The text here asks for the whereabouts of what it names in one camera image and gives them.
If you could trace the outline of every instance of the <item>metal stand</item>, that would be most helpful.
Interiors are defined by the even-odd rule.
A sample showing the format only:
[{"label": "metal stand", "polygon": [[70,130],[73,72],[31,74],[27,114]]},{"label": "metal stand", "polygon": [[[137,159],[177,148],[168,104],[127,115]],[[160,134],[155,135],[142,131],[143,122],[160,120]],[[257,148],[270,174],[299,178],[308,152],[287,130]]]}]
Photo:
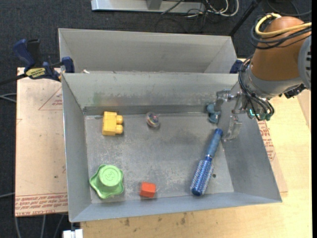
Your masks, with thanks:
[{"label": "metal stand", "polygon": [[[165,12],[175,6],[179,0],[92,0],[92,11],[143,11],[143,12]],[[196,13],[194,9],[202,10],[200,2],[181,2],[169,12],[187,13],[189,10]]]}]

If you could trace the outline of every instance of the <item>dark gray carpet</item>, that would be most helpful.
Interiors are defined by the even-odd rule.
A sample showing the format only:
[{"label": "dark gray carpet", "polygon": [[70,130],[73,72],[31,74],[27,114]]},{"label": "dark gray carpet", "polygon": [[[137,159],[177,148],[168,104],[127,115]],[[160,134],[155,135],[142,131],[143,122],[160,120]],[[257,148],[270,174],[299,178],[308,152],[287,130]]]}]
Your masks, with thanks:
[{"label": "dark gray carpet", "polygon": [[[102,29],[119,31],[144,31],[228,35],[253,0],[239,0],[237,15],[223,18],[211,16],[205,24],[201,20],[188,20],[175,14],[140,12],[92,12],[91,0],[0,0],[0,81],[15,76],[16,68],[24,64],[15,57],[12,47],[25,38],[40,39],[43,59],[51,57],[57,62],[58,28]],[[277,12],[300,13],[312,9],[312,0],[273,1]],[[250,43],[250,29],[257,16],[272,12],[263,0],[233,36],[238,57],[248,57],[254,52]],[[302,20],[311,21],[311,14]],[[16,83],[0,86],[0,95],[16,92]],[[0,195],[14,191],[15,177],[15,117],[14,103],[0,99]],[[14,197],[0,198],[0,237],[16,237],[13,218]],[[44,237],[53,237],[61,215],[47,215]],[[21,236],[39,237],[42,217],[19,218]],[[64,217],[60,230],[70,229]]]}]

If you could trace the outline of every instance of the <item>blue object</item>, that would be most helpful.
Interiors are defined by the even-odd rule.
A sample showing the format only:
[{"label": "blue object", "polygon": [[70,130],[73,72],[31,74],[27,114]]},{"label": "blue object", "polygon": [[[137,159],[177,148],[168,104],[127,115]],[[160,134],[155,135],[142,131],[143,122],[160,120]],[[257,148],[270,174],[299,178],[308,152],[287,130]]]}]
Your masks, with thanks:
[{"label": "blue object", "polygon": [[214,131],[205,159],[199,161],[198,163],[192,184],[190,186],[190,190],[195,196],[203,195],[207,189],[213,172],[213,164],[211,162],[217,151],[222,135],[223,132],[221,129],[217,128]]},{"label": "blue object", "polygon": [[230,69],[230,74],[238,73],[238,71],[241,68],[242,64],[243,64],[243,62],[241,60],[236,60],[236,62],[233,64],[233,66]]},{"label": "blue object", "polygon": [[26,46],[26,40],[22,39],[18,41],[16,44],[13,46],[13,51],[15,55],[21,60],[26,63],[26,68],[31,68],[34,66],[35,61],[32,57],[32,55],[29,53],[27,46]]},{"label": "blue object", "polygon": [[54,70],[54,65],[64,65],[65,72],[67,73],[75,72],[74,63],[70,57],[63,57],[61,62],[54,65],[51,65],[45,61],[41,67],[34,67],[35,60],[28,51],[27,41],[25,39],[18,41],[13,46],[13,51],[21,61],[26,63],[24,74],[26,74],[31,79],[47,78],[60,81],[60,73]]},{"label": "blue object", "polygon": [[65,66],[65,70],[67,73],[74,73],[75,72],[74,63],[70,57],[63,57],[61,59],[61,63],[62,63],[62,65]]},{"label": "blue object", "polygon": [[209,121],[211,123],[218,123],[221,111],[215,111],[214,104],[209,104],[207,106],[207,112],[209,114]]}]

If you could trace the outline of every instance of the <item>red foam cube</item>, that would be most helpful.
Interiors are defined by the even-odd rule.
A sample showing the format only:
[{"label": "red foam cube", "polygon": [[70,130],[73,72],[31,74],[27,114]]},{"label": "red foam cube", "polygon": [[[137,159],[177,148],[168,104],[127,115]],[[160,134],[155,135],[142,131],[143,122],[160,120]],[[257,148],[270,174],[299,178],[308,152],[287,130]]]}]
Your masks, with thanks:
[{"label": "red foam cube", "polygon": [[156,190],[155,183],[143,181],[141,183],[140,196],[154,197],[155,190]]}]

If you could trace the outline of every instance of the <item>wooden table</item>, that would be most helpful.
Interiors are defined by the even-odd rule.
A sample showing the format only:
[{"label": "wooden table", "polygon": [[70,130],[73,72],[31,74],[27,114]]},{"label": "wooden table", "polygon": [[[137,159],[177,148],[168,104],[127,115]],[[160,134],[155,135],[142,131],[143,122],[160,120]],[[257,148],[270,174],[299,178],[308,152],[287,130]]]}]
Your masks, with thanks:
[{"label": "wooden table", "polygon": [[84,238],[312,237],[311,133],[298,99],[272,99],[267,122],[288,192],[282,203],[82,222]]}]

